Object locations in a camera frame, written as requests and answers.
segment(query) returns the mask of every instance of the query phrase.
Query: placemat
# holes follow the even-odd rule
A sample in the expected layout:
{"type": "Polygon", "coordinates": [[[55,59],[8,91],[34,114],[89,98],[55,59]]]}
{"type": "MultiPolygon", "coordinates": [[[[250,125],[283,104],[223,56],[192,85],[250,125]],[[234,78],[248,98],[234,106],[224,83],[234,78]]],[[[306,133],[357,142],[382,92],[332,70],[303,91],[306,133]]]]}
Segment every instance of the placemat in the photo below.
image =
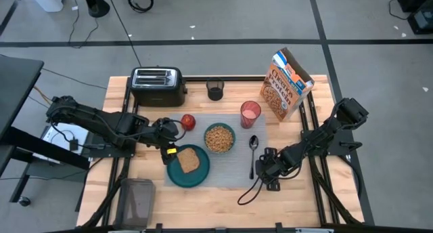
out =
{"type": "MultiPolygon", "coordinates": [[[[196,126],[187,131],[185,137],[176,145],[194,144],[207,152],[210,159],[208,177],[198,186],[220,188],[250,188],[257,175],[254,170],[254,179],[249,178],[252,151],[249,144],[252,135],[258,137],[258,148],[254,152],[254,160],[265,152],[267,147],[267,132],[265,115],[261,114],[250,129],[244,129],[240,124],[240,114],[192,114],[196,119],[196,126]],[[213,123],[226,123],[235,132],[236,141],[226,154],[215,154],[204,143],[204,132],[213,123]]],[[[181,120],[182,114],[173,114],[171,119],[181,120]]],[[[165,186],[176,186],[165,173],[165,186]]]]}

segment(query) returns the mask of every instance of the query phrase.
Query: cup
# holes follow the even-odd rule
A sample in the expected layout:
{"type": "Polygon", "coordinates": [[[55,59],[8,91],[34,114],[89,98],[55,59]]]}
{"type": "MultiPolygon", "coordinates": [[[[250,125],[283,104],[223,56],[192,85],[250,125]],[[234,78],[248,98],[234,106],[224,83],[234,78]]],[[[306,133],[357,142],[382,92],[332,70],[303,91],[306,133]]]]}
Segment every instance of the cup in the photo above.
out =
{"type": "Polygon", "coordinates": [[[252,127],[260,116],[262,108],[254,101],[244,102],[241,106],[241,126],[244,129],[252,127]]]}
{"type": "Polygon", "coordinates": [[[212,101],[218,101],[223,98],[224,81],[221,78],[212,77],[206,82],[208,97],[212,101]]]}

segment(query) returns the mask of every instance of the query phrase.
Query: black toaster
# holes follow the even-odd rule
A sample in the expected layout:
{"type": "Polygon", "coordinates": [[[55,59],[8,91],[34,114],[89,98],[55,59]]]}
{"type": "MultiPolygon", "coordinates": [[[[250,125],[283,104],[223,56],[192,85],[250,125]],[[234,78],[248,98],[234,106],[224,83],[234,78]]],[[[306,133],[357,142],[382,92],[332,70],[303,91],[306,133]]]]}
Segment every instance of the black toaster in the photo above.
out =
{"type": "Polygon", "coordinates": [[[129,79],[129,88],[140,106],[180,106],[187,94],[185,79],[175,67],[135,68],[129,79]]]}

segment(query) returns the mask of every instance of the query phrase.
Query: cheerios box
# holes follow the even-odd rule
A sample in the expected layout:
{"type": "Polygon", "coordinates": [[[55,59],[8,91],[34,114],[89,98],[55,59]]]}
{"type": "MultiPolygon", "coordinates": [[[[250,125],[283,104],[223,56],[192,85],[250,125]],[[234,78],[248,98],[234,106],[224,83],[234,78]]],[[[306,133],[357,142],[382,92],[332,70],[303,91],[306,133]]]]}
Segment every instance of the cheerios box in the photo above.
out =
{"type": "Polygon", "coordinates": [[[260,94],[282,121],[293,114],[313,85],[314,80],[285,47],[272,57],[260,94]]]}

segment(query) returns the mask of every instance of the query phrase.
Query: wooden table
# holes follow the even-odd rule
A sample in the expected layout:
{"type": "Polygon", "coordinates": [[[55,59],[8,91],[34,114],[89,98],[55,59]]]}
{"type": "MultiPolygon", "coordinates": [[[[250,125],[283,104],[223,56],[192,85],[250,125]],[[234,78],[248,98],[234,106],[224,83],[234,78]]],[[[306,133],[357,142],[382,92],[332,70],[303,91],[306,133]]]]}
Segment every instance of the wooden table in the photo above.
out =
{"type": "MultiPolygon", "coordinates": [[[[322,123],[330,115],[334,101],[327,77],[315,75],[313,78],[316,81],[313,97],[319,122],[322,123]]],[[[127,77],[110,78],[104,111],[121,111],[126,81],[127,77]]],[[[139,114],[151,122],[160,117],[169,117],[175,112],[238,114],[244,101],[254,100],[260,104],[266,117],[268,146],[279,150],[299,142],[302,130],[299,112],[279,122],[259,95],[261,86],[261,81],[226,81],[224,98],[213,102],[207,97],[205,83],[191,82],[187,83],[188,95],[181,107],[140,107],[139,114]]],[[[312,129],[309,109],[306,110],[309,127],[312,129]]],[[[337,157],[329,157],[327,162],[334,192],[352,215],[362,221],[361,206],[350,167],[337,157]]],[[[185,189],[164,186],[165,166],[160,152],[141,144],[137,145],[136,155],[131,161],[129,177],[151,179],[156,185],[154,212],[149,228],[155,228],[157,223],[163,223],[164,228],[273,228],[276,222],[281,222],[284,227],[320,226],[308,159],[304,159],[303,163],[297,178],[281,180],[280,192],[262,190],[256,200],[246,206],[236,203],[246,191],[245,188],[185,189]]],[[[105,197],[111,165],[112,158],[105,158],[89,172],[77,225],[85,223],[105,197]]],[[[121,167],[122,161],[119,162],[119,172],[121,167]]],[[[327,197],[323,192],[322,195],[327,219],[331,221],[327,197]]],[[[117,200],[116,197],[112,203],[110,222],[114,221],[117,200]]]]}

